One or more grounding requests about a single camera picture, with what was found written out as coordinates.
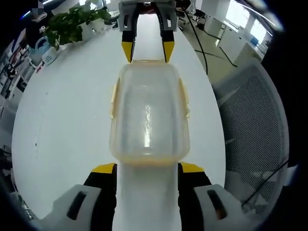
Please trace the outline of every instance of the office floor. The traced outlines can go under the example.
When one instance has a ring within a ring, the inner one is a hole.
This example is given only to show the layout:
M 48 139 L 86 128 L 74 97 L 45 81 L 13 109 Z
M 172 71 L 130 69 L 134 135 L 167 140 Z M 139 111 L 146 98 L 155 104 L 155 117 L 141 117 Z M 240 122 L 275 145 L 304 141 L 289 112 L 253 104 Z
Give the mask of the office floor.
M 207 65 L 208 65 L 208 78 L 211 83 L 215 83 L 224 78 L 230 71 L 232 71 L 234 67 L 230 61 L 227 59 L 226 55 L 222 52 L 222 50 L 217 46 L 217 39 L 209 36 L 206 32 L 195 28 L 203 50 L 205 53 Z M 193 29 L 190 24 L 184 25 L 183 30 L 184 35 L 187 40 L 191 43 L 192 47 L 200 52 L 196 52 L 204 69 L 205 69 L 205 61 L 204 57 L 201 53 L 201 48 L 199 43 L 194 35 Z

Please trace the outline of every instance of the office chair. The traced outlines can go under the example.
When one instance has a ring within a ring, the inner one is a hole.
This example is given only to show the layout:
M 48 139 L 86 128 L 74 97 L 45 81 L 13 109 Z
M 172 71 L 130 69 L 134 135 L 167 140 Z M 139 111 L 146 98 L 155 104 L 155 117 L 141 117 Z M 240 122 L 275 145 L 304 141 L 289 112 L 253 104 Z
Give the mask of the office chair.
M 289 156 L 282 101 L 254 58 L 212 87 L 225 136 L 225 189 L 241 201 L 249 220 L 260 225 L 275 206 L 287 173 L 285 164 L 264 183 Z

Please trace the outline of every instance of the white table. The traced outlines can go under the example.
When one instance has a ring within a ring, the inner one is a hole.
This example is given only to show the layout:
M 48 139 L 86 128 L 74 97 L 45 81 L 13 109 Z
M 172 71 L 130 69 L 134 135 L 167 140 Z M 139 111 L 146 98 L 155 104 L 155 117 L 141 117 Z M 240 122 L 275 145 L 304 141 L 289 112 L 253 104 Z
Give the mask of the white table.
M 213 184 L 224 186 L 225 145 L 219 110 L 201 62 L 180 30 L 170 59 L 187 86 L 191 148 Z M 138 21 L 134 59 L 163 59 L 155 15 Z M 13 169 L 18 191 L 38 218 L 99 164 L 115 162 L 109 150 L 113 85 L 127 63 L 120 31 L 109 31 L 66 49 L 34 74 L 21 98 L 13 131 Z

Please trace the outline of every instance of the clear plastic container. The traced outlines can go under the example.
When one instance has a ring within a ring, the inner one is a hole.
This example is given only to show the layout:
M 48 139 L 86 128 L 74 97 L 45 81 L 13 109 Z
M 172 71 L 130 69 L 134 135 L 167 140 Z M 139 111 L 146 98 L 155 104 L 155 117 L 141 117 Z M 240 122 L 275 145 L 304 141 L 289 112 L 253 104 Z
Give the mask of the clear plastic container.
M 190 148 L 187 104 L 174 66 L 155 61 L 125 65 L 112 97 L 112 154 L 131 164 L 179 161 Z

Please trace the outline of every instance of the potted plant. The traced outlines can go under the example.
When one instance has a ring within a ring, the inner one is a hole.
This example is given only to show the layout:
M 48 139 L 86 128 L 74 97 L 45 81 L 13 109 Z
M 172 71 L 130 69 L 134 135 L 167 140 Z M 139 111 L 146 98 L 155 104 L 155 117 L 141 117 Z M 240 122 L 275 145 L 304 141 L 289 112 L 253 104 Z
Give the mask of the potted plant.
M 59 49 L 59 45 L 88 40 L 93 36 L 91 21 L 101 18 L 110 20 L 106 8 L 84 11 L 82 7 L 69 9 L 68 13 L 55 15 L 45 30 L 51 46 Z

